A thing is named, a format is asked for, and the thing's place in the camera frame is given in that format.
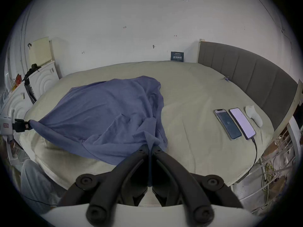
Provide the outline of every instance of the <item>dark blue sign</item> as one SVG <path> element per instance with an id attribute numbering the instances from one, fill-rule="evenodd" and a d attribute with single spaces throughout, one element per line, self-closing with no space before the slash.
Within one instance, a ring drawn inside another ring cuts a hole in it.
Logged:
<path id="1" fill-rule="evenodd" d="M 184 62 L 184 52 L 171 52 L 171 61 Z"/>

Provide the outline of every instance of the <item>white wall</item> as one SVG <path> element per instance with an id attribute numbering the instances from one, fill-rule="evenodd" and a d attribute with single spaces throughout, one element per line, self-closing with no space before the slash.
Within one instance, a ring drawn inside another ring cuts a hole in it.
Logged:
<path id="1" fill-rule="evenodd" d="M 25 45 L 48 36 L 65 76 L 117 63 L 169 60 L 171 51 L 196 62 L 198 41 L 205 39 L 254 52 L 303 81 L 303 59 L 289 25 L 271 1 L 261 1 L 273 18 L 259 0 L 35 0 Z M 292 51 L 281 24 L 291 35 Z"/>

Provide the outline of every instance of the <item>bed frame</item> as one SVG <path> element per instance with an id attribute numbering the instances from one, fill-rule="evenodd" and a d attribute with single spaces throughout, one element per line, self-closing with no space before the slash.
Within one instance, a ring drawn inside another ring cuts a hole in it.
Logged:
<path id="1" fill-rule="evenodd" d="M 270 118 L 278 136 L 288 124 L 299 103 L 303 83 L 269 60 L 238 47 L 199 42 L 198 63 L 229 77 Z"/>

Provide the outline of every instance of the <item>smartphone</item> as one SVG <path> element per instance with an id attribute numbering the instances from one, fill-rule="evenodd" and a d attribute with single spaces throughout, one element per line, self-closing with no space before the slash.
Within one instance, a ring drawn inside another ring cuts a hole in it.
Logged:
<path id="1" fill-rule="evenodd" d="M 229 113 L 233 116 L 247 140 L 256 134 L 256 131 L 239 108 L 230 109 Z"/>
<path id="2" fill-rule="evenodd" d="M 235 140 L 242 135 L 237 125 L 225 109 L 214 110 L 214 114 L 223 126 L 230 140 Z"/>

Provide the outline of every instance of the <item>bed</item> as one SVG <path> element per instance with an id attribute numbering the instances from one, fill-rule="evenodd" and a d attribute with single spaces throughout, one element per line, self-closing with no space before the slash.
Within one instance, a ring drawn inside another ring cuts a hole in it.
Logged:
<path id="1" fill-rule="evenodd" d="M 293 115 L 303 86 L 265 58 L 229 45 L 200 42 L 197 62 L 124 63 L 70 74 L 44 93 L 25 119 L 40 120 L 73 87 L 113 78 L 153 77 L 161 83 L 164 97 L 161 120 L 167 153 L 189 172 L 219 175 L 230 186 L 251 168 L 256 150 L 244 136 L 229 140 L 213 110 L 238 107 L 244 113 L 245 106 L 255 106 L 263 126 L 248 120 L 256 131 L 258 159 Z M 20 142 L 29 157 L 66 189 L 81 174 L 115 167 L 66 152 L 34 130 L 22 133 Z"/>
<path id="2" fill-rule="evenodd" d="M 44 93 L 27 112 L 25 119 L 40 120 L 72 87 L 142 75 L 161 83 L 160 91 L 164 97 L 161 119 L 168 138 L 167 153 L 189 172 L 204 176 L 216 174 L 231 185 L 254 163 L 256 151 L 253 142 L 244 136 L 230 141 L 213 114 L 214 109 L 239 107 L 243 110 L 247 105 L 255 105 L 263 120 L 262 128 L 258 128 L 249 119 L 257 132 L 257 157 L 271 141 L 274 128 L 264 111 L 237 85 L 226 81 L 222 74 L 198 63 L 125 63 L 70 74 Z M 83 173 L 100 174 L 115 167 L 66 152 L 34 130 L 22 133 L 20 142 L 30 158 L 64 188 L 70 187 Z"/>

